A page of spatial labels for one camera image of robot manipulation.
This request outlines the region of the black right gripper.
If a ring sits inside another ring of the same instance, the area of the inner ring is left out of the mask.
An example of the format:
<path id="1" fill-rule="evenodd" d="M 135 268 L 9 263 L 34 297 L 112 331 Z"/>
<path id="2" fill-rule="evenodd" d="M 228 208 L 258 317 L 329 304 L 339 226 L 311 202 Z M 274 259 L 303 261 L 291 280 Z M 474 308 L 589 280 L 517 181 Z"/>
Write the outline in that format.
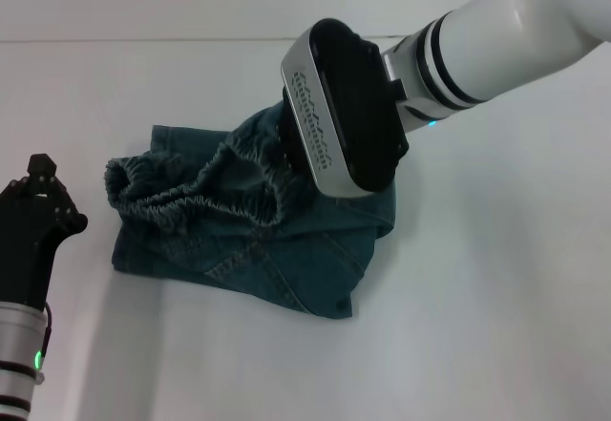
<path id="1" fill-rule="evenodd" d="M 283 152 L 291 168 L 307 181 L 314 181 L 298 120 L 286 87 L 283 87 L 279 137 Z"/>

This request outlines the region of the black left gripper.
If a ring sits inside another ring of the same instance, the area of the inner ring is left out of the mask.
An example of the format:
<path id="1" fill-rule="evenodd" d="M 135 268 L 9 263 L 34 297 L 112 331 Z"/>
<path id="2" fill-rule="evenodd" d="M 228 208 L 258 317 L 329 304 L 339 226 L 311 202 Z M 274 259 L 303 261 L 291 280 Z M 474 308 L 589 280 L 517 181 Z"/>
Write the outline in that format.
<path id="1" fill-rule="evenodd" d="M 31 155 L 27 175 L 1 194 L 3 302 L 43 306 L 59 245 L 87 227 L 56 169 L 48 156 Z"/>

